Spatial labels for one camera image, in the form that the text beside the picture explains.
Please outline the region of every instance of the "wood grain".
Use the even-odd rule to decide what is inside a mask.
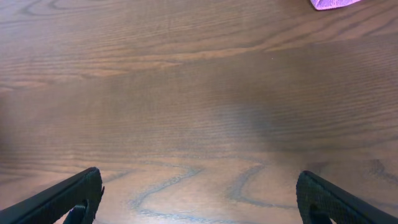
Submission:
[[[395,0],[0,2],[0,91],[398,32]]]
[[[96,223],[300,223],[308,169],[398,216],[397,3],[0,1],[0,209],[91,166]]]

